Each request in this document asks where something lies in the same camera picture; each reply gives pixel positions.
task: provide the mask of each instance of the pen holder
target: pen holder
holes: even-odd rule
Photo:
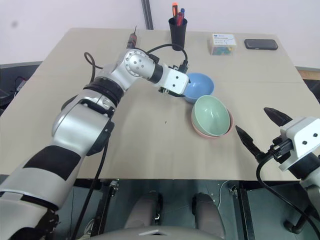
[[[187,19],[183,19],[183,23],[181,26],[177,26],[175,23],[175,19],[172,17],[169,19],[170,33],[171,33],[171,42],[173,44],[177,44],[181,47],[185,47],[185,39],[186,39],[186,28],[187,28]],[[179,47],[173,46],[173,50],[180,51]]]

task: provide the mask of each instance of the table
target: table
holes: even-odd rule
[[[61,105],[76,95],[91,76],[83,57],[90,52],[97,65],[114,63],[126,47],[131,29],[72,28],[39,66],[0,118],[0,173],[10,174],[51,140],[51,128]],[[145,50],[170,42],[169,31],[137,31],[137,47]],[[209,32],[186,34],[188,72],[214,80],[217,96],[232,112],[235,123],[266,151],[280,133],[263,112],[276,108],[291,117],[320,117],[320,106],[304,84],[275,35],[235,34],[233,56],[212,56]],[[246,38],[272,38],[277,51],[248,50]],[[181,52],[154,52],[160,61],[178,65]],[[235,129],[207,140],[191,126],[192,105],[182,98],[160,94],[150,82],[138,80],[122,98],[112,120],[112,132],[102,179],[256,180],[258,163],[242,145]],[[93,178],[101,153],[87,157],[79,178]],[[296,180],[281,172],[275,161],[262,171],[269,181]]]

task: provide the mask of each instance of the smartphone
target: smartphone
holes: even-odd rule
[[[273,39],[246,39],[244,45],[247,49],[277,50],[278,44]]]

